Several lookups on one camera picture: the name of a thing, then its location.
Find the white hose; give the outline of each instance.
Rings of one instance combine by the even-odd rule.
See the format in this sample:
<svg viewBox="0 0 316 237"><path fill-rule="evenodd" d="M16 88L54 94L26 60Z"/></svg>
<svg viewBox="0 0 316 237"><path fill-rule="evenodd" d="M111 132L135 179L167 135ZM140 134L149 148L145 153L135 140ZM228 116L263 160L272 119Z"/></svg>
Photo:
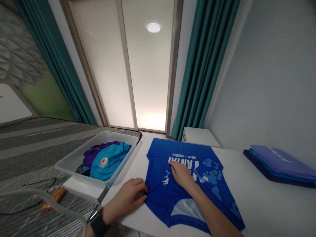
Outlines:
<svg viewBox="0 0 316 237"><path fill-rule="evenodd" d="M10 196L15 196L15 195L24 196L26 194L33 194L33 195L36 194L36 195L40 196L41 198L43 198L45 201L47 201L56 211L81 220L82 225L83 225L82 237L86 237L87 223L86 223L86 219L84 218L84 216L80 215L77 212L74 212L74 211L71 211L71 210L68 210L68 209L62 207L49 194L47 194L46 192L44 192L42 190L26 189L26 190L14 191L14 192L1 193L0 198L6 198L6 197L10 197Z"/></svg>

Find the hand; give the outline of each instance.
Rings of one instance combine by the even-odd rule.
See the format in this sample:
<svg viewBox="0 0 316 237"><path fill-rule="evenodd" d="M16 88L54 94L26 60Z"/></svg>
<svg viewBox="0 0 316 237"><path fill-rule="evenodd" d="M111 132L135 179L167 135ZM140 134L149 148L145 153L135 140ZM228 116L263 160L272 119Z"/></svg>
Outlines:
<svg viewBox="0 0 316 237"><path fill-rule="evenodd" d="M171 161L168 165L172 165L171 171L176 182L183 187L188 193L189 191L196 186L190 170L185 164L181 164L177 161Z"/></svg>
<svg viewBox="0 0 316 237"><path fill-rule="evenodd" d="M147 187L142 178L130 179L117 192L114 198L103 207L103 220L109 225L121 216L125 216L138 206L140 206L147 198L147 195L141 196L135 200L137 193L145 190Z"/></svg>

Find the white cabinet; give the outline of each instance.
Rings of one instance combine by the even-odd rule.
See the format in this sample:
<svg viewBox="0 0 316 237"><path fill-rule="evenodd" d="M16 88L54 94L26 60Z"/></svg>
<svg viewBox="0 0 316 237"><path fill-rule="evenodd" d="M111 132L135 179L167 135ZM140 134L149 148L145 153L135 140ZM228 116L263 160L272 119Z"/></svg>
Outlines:
<svg viewBox="0 0 316 237"><path fill-rule="evenodd" d="M210 130L184 127L182 142L221 148Z"/></svg>

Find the person's left hand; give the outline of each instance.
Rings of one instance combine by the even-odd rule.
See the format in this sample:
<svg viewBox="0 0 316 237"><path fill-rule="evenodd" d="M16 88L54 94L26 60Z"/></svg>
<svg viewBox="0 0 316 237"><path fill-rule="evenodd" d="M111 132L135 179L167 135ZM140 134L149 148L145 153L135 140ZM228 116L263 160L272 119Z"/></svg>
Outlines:
<svg viewBox="0 0 316 237"><path fill-rule="evenodd" d="M104 222L109 225L117 218L125 216L140 206L146 200L147 195L141 196L138 200L135 200L135 196L143 190L147 192L147 187L142 178L132 178L123 184L114 198L103 207Z"/></svg>

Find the person's right hand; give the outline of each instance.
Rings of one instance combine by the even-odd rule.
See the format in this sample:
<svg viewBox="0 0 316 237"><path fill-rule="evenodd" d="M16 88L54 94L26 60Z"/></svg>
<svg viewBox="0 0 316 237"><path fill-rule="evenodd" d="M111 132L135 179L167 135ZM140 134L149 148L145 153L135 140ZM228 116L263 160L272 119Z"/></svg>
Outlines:
<svg viewBox="0 0 316 237"><path fill-rule="evenodd" d="M176 182L189 193L189 190L194 187L196 183L188 167L177 161L170 161L168 165L172 165L171 171Z"/></svg>

